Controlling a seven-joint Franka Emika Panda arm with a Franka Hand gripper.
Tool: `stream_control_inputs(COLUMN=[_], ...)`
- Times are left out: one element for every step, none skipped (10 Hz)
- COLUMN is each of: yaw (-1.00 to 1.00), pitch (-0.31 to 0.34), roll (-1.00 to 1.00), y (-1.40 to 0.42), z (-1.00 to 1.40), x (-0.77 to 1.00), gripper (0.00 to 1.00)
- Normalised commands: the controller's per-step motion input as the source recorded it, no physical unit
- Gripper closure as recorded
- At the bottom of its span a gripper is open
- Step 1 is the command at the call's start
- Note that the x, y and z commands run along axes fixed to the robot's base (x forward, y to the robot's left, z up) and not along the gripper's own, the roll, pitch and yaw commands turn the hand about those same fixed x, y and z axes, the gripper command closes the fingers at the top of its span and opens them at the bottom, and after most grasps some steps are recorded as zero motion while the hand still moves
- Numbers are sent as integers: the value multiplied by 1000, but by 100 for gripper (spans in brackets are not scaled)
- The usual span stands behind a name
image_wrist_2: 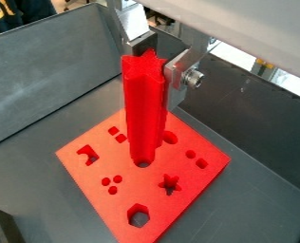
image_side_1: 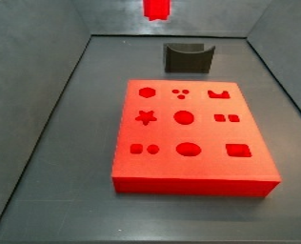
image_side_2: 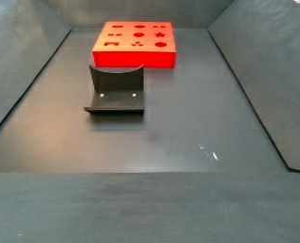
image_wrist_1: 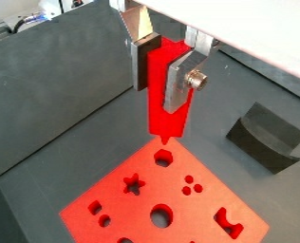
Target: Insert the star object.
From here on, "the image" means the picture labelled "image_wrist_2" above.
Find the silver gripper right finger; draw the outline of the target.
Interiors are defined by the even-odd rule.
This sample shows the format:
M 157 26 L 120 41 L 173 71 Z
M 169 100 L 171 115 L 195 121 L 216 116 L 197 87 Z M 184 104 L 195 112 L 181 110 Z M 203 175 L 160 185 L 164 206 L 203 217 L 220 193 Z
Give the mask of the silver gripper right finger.
M 199 70 L 208 53 L 211 36 L 197 29 L 180 25 L 179 37 L 188 48 L 167 63 L 164 76 L 169 82 L 168 109 L 173 110 L 184 101 L 188 89 L 200 87 L 205 74 Z

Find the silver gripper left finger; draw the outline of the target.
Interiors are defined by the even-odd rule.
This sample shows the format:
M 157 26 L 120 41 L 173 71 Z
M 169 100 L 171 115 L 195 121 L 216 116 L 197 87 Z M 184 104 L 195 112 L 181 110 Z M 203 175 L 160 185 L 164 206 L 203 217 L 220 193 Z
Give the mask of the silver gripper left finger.
M 144 5 L 136 0 L 108 0 L 112 18 L 118 28 L 124 53 L 141 56 L 157 48 L 159 34 L 149 28 Z

